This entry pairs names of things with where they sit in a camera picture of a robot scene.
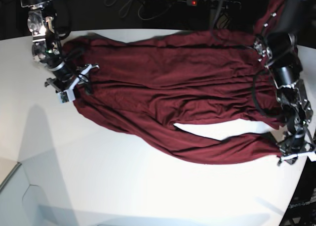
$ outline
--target dark red cloth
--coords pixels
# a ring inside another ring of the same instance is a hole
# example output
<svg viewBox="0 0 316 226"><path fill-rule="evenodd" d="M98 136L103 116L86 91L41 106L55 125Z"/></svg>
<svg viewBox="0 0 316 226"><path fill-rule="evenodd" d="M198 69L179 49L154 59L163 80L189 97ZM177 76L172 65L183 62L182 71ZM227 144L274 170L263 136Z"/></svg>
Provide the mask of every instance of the dark red cloth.
<svg viewBox="0 0 316 226"><path fill-rule="evenodd" d="M271 0L260 31L282 0ZM253 35L222 30L228 40L251 45ZM231 164L279 154L274 143L257 134L224 141L196 136L173 124L213 124L238 118L264 121L274 128L279 121L261 116L252 97L252 78L263 69L252 50L218 48L209 31L171 35L163 39L124 44L107 38L79 38L69 50L83 45L77 65L98 63L92 70L94 95L79 88L78 112L110 130L134 134L164 153L203 164ZM276 110L275 90L266 77L257 82L262 108Z"/></svg>

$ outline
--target black wire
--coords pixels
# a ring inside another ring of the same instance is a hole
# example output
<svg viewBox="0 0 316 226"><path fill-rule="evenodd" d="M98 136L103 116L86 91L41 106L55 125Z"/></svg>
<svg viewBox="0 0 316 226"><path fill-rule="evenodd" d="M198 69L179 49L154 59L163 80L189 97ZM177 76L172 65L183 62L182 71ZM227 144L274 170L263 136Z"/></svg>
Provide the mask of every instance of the black wire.
<svg viewBox="0 0 316 226"><path fill-rule="evenodd" d="M286 136L283 140L281 140L280 142L278 142L277 144L278 145L282 145L283 143L285 143L286 141L288 141L288 140L291 140L291 142L290 142L290 144L288 144L288 145L292 145L293 144L293 142L294 142L294 140L295 140L295 135L297 134L297 132L298 131L296 131L293 135L288 135L288 136Z"/></svg>
<svg viewBox="0 0 316 226"><path fill-rule="evenodd" d="M4 2L3 4L7 5L7 4L10 4L10 3L15 2L15 1L17 1L17 0L11 0L9 2Z"/></svg>
<svg viewBox="0 0 316 226"><path fill-rule="evenodd" d="M313 140L313 137L311 135L311 132L310 130L307 128L307 126L304 126L304 129L308 135L308 138L310 139L311 143L308 143L311 147L313 147L313 150L315 151L316 149L316 146L315 146L315 143L314 143L314 140Z"/></svg>
<svg viewBox="0 0 316 226"><path fill-rule="evenodd" d="M252 89L251 89L251 94L252 94L252 100L253 100L253 103L256 107L256 109L259 111L259 113L265 117L268 117L268 118L277 118L277 119L280 119L282 118L284 115L283 114L279 114L279 115L269 115L267 114L259 105L259 102L257 100L257 97L256 97L256 81L259 77L259 75L262 75L264 73L267 73L267 70L263 69L263 70L260 70L258 73L256 73L252 79Z"/></svg>
<svg viewBox="0 0 316 226"><path fill-rule="evenodd" d="M315 148L315 145L314 144L312 144L312 143L308 143L307 142L307 144L313 149L313 152L316 150L316 148Z"/></svg>
<svg viewBox="0 0 316 226"><path fill-rule="evenodd" d="M242 45L242 44L238 44L236 42L233 42L233 41L229 41L227 39L224 39L224 38L221 38L217 35L214 34L213 30L216 26L216 22L219 18L219 15L222 11L222 7L223 7L223 3L224 3L224 0L219 0L218 2L218 6L217 6L217 9L216 9L216 13L215 13L215 17L213 18L213 21L212 21L212 24L211 24L211 29L210 29L210 33L212 35L212 37L214 38L215 41L217 42L224 42L224 43L231 43L231 44L234 44L232 45L232 48L236 48L236 49L240 49L240 48L249 48L249 49L253 49L252 45Z"/></svg>
<svg viewBox="0 0 316 226"><path fill-rule="evenodd" d="M72 24L73 24L72 17L71 17L71 12L70 12L68 3L67 3L66 0L62 0L62 2L64 3L64 7L65 7L65 10L66 10L66 13L67 13L68 25L55 28L55 30L58 32L58 36L59 36L59 39L61 41L66 39L70 35L71 27L72 27Z"/></svg>
<svg viewBox="0 0 316 226"><path fill-rule="evenodd" d="M82 56L84 51L85 51L85 49L83 47L74 48L65 57L63 57L63 59L65 62L72 61L72 60L77 59L80 56ZM69 68L69 70L72 72L73 75L75 75L77 78L79 78L82 82L84 82L87 85L91 85L91 81L86 75L78 74L76 71L72 70L71 68Z"/></svg>
<svg viewBox="0 0 316 226"><path fill-rule="evenodd" d="M285 0L283 0L283 2L278 5L278 7L275 9L275 11L273 13L277 13L280 10L280 8L284 5L284 3L285 3ZM274 18L272 16L272 14L269 16L269 18L266 20L266 22L264 24L269 24L271 19ZM263 36L263 33L266 31L266 29L267 29L267 27L265 27L265 26L262 27L261 32L260 32L261 36Z"/></svg>
<svg viewBox="0 0 316 226"><path fill-rule="evenodd" d="M114 4L116 4L118 0L104 0L103 4L105 7L111 7ZM121 19L125 18L128 14L129 11L131 10L132 4L134 0L128 0L127 3L125 3L121 9L118 11L118 15Z"/></svg>
<svg viewBox="0 0 316 226"><path fill-rule="evenodd" d="M156 19L156 18L158 18L158 17L161 17L161 16L163 16L164 14L166 14L166 13L172 8L172 6L173 6L176 2L177 2L177 1L174 1L173 3L169 3L169 6L168 6L165 10L163 10L161 13L159 13L159 14L157 14L157 15L155 15L155 16L149 17L149 18L143 18L143 17L140 15L140 11L141 11L142 8L144 7L144 5L142 4L142 5L139 7L138 11L137 11L137 15L138 15L139 19L141 19L141 20L143 20L143 21L154 20L154 19Z"/></svg>
<svg viewBox="0 0 316 226"><path fill-rule="evenodd" d="M145 2L141 1L141 0L136 0L138 1L140 4L144 5L145 6Z"/></svg>

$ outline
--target white table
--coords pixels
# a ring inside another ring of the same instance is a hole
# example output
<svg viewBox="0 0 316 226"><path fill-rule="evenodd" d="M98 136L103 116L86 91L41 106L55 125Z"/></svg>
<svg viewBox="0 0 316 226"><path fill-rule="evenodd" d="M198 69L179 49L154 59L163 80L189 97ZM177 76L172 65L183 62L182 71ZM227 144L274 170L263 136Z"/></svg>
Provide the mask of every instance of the white table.
<svg viewBox="0 0 316 226"><path fill-rule="evenodd" d="M176 31L94 32L131 42ZM69 39L85 34L72 32ZM59 225L280 223L305 158L280 167L275 156L237 165L193 164L161 153L136 136L100 127L78 114L72 103L60 104L52 87L44 88L49 73L35 67L31 40L0 42L0 156L23 163L30 183L44 190ZM315 55L313 49L300 48L314 108ZM257 123L254 129L260 131L260 126L266 128Z"/></svg>

